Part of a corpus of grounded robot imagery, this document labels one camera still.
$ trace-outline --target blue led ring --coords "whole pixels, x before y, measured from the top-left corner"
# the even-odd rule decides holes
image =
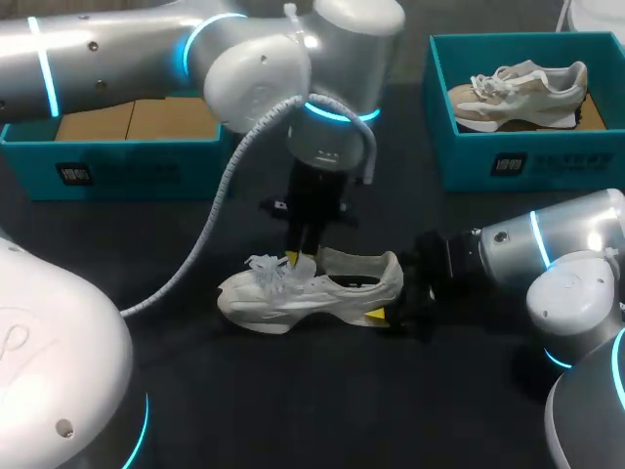
[[[341,114],[335,114],[333,112],[328,112],[327,110],[320,109],[317,106],[313,106],[311,103],[306,103],[304,107],[321,117],[325,117],[326,119],[336,120],[338,122],[350,122],[350,120]],[[375,109],[373,112],[369,112],[368,114],[360,115],[360,120],[366,122],[367,120],[373,120],[378,115],[380,115],[380,109]]]
[[[551,360],[553,363],[555,363],[557,366],[561,366],[562,368],[572,368],[571,364],[567,364],[564,362],[561,362],[560,360],[556,359],[553,355],[551,355],[547,349],[545,349],[545,355],[547,355],[547,357],[549,358],[549,360]]]
[[[137,454],[139,454],[139,449],[141,448],[141,445],[143,444],[144,439],[146,438],[148,417],[149,417],[149,398],[146,395],[146,417],[144,417],[144,428],[142,429],[141,435],[139,436],[139,439],[137,440],[135,449],[133,450],[132,454],[126,461],[126,464],[124,464],[121,469],[129,469],[130,465],[133,463],[133,461],[137,457]]]
[[[46,85],[46,93],[48,94],[48,103],[50,104],[50,114],[53,117],[59,117],[59,102],[57,101],[57,91],[55,90],[55,82],[52,79],[52,71],[50,70],[50,62],[48,61],[48,51],[41,40],[41,29],[37,18],[29,17],[28,26],[32,33],[35,44],[37,46],[37,56],[39,56],[39,64],[41,65],[41,74]]]
[[[621,380],[621,372],[618,365],[618,351],[620,349],[621,339],[623,338],[623,332],[625,332],[625,329],[622,329],[618,333],[616,340],[614,340],[614,345],[612,346],[612,378],[614,379],[614,387],[616,388],[618,399],[625,410],[625,389],[623,389],[623,381]]]
[[[241,15],[240,13],[221,13],[219,15],[215,15],[214,17],[209,18],[206,21],[203,21],[198,26],[195,27],[191,36],[187,39],[187,44],[185,44],[185,50],[183,51],[183,68],[185,69],[185,75],[188,76],[188,53],[191,50],[191,45],[195,38],[199,35],[202,30],[212,24],[215,21],[223,20],[225,18],[247,18],[245,15]]]

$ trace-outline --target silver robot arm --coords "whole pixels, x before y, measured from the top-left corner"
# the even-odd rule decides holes
[[[247,18],[229,0],[3,21],[0,123],[194,90],[229,128],[245,132],[302,93],[307,67],[310,91],[372,120],[403,24],[395,0],[316,0],[299,37],[291,20]],[[320,169],[356,168],[363,143],[341,120],[308,106],[293,119],[291,152]]]
[[[429,259],[427,248],[438,252],[438,262],[426,262],[422,275],[437,300],[466,282],[471,293],[487,285],[526,292],[545,351],[564,371],[545,410],[554,462],[558,469],[622,468],[625,351],[618,281],[625,196],[595,192],[449,239],[430,235],[417,245],[422,260]]]

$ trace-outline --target white sneaker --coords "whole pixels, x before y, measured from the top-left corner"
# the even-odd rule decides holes
[[[330,313],[354,325],[380,326],[365,314],[393,302],[403,287],[403,271],[392,252],[354,256],[319,251],[317,263],[300,255],[291,268],[286,257],[252,256],[252,268],[222,283],[217,300],[226,318],[247,329],[283,334],[313,313]]]
[[[449,91],[456,122],[478,132],[495,132],[510,120],[543,127],[574,128],[588,90],[588,69],[543,68],[532,61],[502,66],[492,76]]]

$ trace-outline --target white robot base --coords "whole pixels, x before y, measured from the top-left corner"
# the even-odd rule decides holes
[[[0,238],[0,467],[139,469],[149,402],[117,308]]]

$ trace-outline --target shoe box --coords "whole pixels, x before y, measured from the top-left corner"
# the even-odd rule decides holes
[[[532,60],[586,64],[589,94],[575,129],[509,122],[498,132],[459,129],[447,90]],[[598,190],[625,186],[625,53],[609,32],[452,34],[430,38],[427,122],[442,184],[451,192]]]
[[[210,199],[232,134],[196,97],[5,125],[0,152],[32,200]]]

